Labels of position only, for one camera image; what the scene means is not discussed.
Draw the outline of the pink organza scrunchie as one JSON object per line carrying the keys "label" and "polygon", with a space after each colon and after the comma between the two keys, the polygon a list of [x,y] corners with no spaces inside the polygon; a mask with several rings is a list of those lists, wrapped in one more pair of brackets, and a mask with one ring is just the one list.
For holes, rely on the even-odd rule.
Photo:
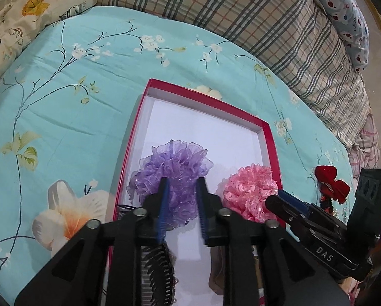
{"label": "pink organza scrunchie", "polygon": [[222,203],[244,219],[265,223],[277,217],[266,208],[268,196],[278,194],[270,167],[252,164],[232,174],[224,185]]}

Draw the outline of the black hair comb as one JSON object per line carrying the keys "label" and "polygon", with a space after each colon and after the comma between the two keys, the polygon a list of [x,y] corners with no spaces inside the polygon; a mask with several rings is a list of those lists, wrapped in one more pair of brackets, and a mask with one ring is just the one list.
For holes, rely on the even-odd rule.
{"label": "black hair comb", "polygon": [[172,305],[175,269],[165,241],[163,205],[118,205],[107,305]]}

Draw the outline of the purple organza scrunchie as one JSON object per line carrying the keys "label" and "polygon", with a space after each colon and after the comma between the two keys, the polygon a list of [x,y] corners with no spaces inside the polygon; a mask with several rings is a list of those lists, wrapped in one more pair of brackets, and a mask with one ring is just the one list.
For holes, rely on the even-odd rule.
{"label": "purple organza scrunchie", "polygon": [[131,200],[143,203],[158,191],[161,178],[170,183],[168,229],[184,227],[197,217],[195,183],[206,177],[214,163],[208,150],[194,142],[170,140],[152,147],[152,154],[139,160],[139,169],[132,173],[126,187]]}

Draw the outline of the black curly scrunchie red beads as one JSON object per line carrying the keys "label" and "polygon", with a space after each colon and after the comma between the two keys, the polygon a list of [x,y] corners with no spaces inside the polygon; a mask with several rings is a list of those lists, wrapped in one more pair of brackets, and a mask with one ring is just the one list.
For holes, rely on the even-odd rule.
{"label": "black curly scrunchie red beads", "polygon": [[321,196],[320,198],[320,208],[330,215],[334,212],[334,207],[331,198],[326,196]]}

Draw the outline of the red bow hair clip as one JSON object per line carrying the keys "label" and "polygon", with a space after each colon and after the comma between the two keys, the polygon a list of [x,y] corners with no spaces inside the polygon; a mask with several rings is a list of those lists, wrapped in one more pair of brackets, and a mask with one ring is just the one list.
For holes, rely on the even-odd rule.
{"label": "red bow hair clip", "polygon": [[325,198],[344,204],[350,193],[350,186],[343,180],[336,179],[337,169],[330,165],[320,165],[315,168],[315,176],[320,184],[321,194]]}

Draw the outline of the wooden hair comb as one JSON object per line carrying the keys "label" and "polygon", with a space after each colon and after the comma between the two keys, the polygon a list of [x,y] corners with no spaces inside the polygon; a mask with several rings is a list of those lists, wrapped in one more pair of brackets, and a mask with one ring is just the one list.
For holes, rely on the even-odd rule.
{"label": "wooden hair comb", "polygon": [[[255,261],[255,274],[257,277],[257,286],[263,288],[262,275],[260,271],[259,258],[256,247],[252,247]],[[211,273],[208,280],[209,288],[218,296],[224,295],[225,284],[225,248],[211,247]]]}

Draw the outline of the red rimmed white tray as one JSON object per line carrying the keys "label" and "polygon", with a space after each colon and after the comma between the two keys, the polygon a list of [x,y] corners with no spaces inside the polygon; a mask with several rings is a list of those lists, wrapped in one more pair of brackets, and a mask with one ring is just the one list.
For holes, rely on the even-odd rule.
{"label": "red rimmed white tray", "polygon": [[221,196],[228,179],[252,164],[270,168],[272,180],[281,181],[267,122],[203,93],[149,80],[130,129],[117,203],[139,207],[163,194],[156,231],[173,254],[175,305],[222,304],[208,285],[211,251],[197,183]]}

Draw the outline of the pink purple plaid pillow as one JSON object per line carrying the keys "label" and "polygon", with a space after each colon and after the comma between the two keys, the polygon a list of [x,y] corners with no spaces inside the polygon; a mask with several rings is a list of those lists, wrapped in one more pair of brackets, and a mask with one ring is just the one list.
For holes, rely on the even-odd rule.
{"label": "pink purple plaid pillow", "polygon": [[359,179],[362,169],[377,168],[380,158],[379,134],[372,112],[369,112],[365,124],[360,129],[354,144],[348,152],[352,175]]}

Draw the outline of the teal floral quilt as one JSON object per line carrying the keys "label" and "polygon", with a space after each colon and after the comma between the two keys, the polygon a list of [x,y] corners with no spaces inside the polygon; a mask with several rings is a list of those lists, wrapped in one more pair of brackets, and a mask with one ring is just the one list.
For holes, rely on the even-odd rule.
{"label": "teal floral quilt", "polygon": [[352,183],[345,147],[268,63],[207,30],[94,7],[43,30],[0,79],[0,294],[18,293],[89,218],[110,218],[150,79],[271,127],[283,187],[317,202],[314,169]]}

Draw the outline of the plaid grey pillow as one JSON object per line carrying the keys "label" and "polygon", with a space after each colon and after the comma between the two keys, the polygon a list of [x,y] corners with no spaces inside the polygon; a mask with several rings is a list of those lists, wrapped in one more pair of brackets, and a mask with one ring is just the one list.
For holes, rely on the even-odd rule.
{"label": "plaid grey pillow", "polygon": [[354,144],[370,111],[356,73],[316,0],[98,0],[190,23],[263,62],[343,143]]}

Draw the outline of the bear print blue pillow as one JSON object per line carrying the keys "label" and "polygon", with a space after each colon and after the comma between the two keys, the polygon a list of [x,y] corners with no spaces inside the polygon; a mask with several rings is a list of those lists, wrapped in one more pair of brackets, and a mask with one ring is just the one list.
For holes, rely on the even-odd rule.
{"label": "bear print blue pillow", "polygon": [[343,41],[354,71],[365,70],[369,62],[370,33],[356,0],[316,0]]}

